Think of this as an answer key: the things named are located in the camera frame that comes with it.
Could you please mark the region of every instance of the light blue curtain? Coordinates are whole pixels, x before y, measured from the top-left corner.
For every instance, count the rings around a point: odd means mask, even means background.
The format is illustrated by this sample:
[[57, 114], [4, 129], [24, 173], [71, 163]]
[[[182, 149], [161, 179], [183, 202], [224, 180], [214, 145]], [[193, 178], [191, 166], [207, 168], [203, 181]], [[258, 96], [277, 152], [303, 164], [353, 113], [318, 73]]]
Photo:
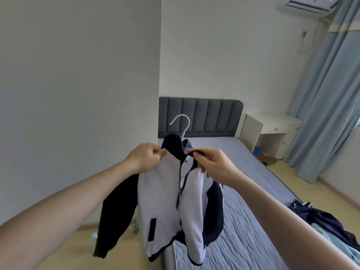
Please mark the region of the light blue curtain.
[[303, 124], [283, 160], [313, 183], [360, 118], [360, 0], [343, 0], [288, 114]]

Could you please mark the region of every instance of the forearm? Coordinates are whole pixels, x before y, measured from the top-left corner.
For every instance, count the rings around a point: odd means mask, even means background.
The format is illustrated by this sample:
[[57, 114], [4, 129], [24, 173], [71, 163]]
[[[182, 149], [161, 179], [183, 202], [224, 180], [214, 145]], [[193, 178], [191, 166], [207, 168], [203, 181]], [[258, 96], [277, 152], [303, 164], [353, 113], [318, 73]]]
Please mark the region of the forearm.
[[245, 200], [290, 269], [359, 269], [290, 209], [247, 176], [235, 176], [234, 188]]
[[128, 162], [38, 202], [0, 226], [0, 269], [32, 269], [75, 231], [132, 174]]

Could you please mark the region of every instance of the gray upholstered headboard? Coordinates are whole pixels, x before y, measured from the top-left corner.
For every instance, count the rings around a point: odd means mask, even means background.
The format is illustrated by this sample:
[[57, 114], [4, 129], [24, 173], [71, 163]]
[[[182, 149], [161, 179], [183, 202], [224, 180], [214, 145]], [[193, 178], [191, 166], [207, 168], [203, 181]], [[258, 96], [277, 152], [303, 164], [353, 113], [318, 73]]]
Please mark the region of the gray upholstered headboard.
[[169, 125], [178, 114], [190, 118], [185, 137], [235, 136], [242, 110], [239, 100], [160, 97], [158, 138], [167, 134], [181, 135], [188, 124], [186, 117]]

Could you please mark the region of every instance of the air conditioner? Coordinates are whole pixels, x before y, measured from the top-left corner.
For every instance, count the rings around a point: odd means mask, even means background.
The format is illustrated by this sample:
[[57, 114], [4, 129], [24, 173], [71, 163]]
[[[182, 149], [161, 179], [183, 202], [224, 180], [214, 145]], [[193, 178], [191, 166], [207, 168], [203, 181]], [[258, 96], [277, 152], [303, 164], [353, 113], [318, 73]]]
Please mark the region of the air conditioner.
[[277, 0], [277, 11], [310, 16], [324, 17], [335, 10], [340, 0]]

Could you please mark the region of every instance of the nightstand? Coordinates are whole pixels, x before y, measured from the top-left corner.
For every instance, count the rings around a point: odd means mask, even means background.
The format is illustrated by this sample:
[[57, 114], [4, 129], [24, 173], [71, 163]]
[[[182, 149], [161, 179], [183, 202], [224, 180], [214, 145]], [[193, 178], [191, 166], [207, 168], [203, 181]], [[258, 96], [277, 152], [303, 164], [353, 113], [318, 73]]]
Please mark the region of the nightstand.
[[246, 114], [240, 140], [251, 152], [257, 145], [263, 154], [282, 159], [300, 126], [287, 114]]

